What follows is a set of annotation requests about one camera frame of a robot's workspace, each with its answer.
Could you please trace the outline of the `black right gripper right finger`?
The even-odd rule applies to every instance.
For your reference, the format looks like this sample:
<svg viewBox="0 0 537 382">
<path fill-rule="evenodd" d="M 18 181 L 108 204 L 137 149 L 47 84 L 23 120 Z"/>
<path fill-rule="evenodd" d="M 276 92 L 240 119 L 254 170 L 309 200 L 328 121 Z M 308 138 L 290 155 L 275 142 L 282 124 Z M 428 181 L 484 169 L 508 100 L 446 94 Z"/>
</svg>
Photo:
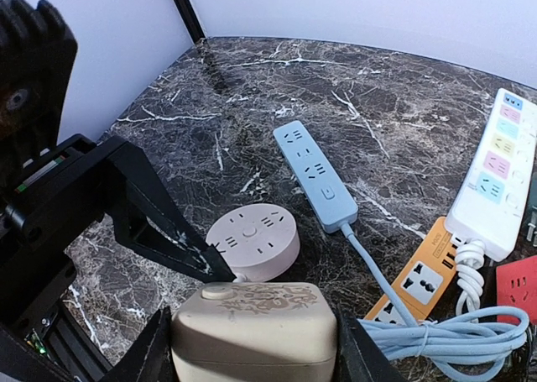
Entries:
<svg viewBox="0 0 537 382">
<path fill-rule="evenodd" d="M 355 316 L 339 306 L 335 309 L 335 315 L 338 326 L 335 381 L 406 381 Z"/>
</svg>

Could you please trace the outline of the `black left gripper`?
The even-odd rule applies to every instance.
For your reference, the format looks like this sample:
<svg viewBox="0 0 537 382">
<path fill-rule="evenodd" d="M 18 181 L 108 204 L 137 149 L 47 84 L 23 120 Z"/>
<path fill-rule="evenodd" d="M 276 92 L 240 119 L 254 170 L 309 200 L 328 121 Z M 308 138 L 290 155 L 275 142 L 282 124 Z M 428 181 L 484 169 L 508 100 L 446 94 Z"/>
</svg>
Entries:
<svg viewBox="0 0 537 382">
<path fill-rule="evenodd" d="M 75 277 L 65 249 L 112 218 L 122 246 L 204 283 L 235 275 L 185 220 L 142 149 L 81 135 L 37 158 L 1 140 L 1 323 L 25 339 Z"/>
</svg>

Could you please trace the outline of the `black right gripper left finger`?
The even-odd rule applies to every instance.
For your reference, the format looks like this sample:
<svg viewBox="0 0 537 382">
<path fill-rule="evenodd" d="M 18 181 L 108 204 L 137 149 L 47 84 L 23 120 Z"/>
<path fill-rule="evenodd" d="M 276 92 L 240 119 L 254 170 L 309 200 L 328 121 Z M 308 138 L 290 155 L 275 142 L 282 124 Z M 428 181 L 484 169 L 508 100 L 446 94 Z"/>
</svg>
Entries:
<svg viewBox="0 0 537 382">
<path fill-rule="evenodd" d="M 171 311 L 157 310 L 123 358 L 100 381 L 173 381 Z"/>
</svg>

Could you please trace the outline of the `beige cube socket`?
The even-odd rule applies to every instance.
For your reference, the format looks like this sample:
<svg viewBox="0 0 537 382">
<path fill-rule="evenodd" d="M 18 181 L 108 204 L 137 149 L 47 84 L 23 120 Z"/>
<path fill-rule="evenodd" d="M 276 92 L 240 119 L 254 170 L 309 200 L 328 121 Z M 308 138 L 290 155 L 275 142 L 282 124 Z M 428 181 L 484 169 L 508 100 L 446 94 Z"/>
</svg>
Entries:
<svg viewBox="0 0 537 382">
<path fill-rule="evenodd" d="M 337 320 L 310 283 L 210 283 L 172 317 L 181 381 L 330 381 Z"/>
</svg>

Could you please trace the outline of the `red cube socket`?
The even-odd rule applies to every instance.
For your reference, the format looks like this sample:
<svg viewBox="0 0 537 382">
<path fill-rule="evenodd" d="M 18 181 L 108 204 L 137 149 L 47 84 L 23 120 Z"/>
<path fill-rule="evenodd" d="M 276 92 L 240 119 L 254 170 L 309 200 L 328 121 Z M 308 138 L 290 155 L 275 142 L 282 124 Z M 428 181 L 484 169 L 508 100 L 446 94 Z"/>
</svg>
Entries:
<svg viewBox="0 0 537 382">
<path fill-rule="evenodd" d="M 496 301 L 498 306 L 524 310 L 530 323 L 536 325 L 535 255 L 496 268 Z"/>
</svg>

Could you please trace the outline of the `dark green cube socket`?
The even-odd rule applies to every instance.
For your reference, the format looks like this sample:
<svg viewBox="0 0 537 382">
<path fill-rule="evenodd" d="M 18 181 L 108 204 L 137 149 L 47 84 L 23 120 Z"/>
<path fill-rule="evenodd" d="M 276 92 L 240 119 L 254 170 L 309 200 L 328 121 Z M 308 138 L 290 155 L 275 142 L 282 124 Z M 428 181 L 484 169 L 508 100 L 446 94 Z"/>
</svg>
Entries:
<svg viewBox="0 0 537 382">
<path fill-rule="evenodd" d="M 524 211 L 524 220 L 522 230 L 525 233 L 526 240 L 537 246 L 536 242 L 536 224 L 537 224 L 537 174 L 534 172 L 529 185 L 529 194 Z"/>
</svg>

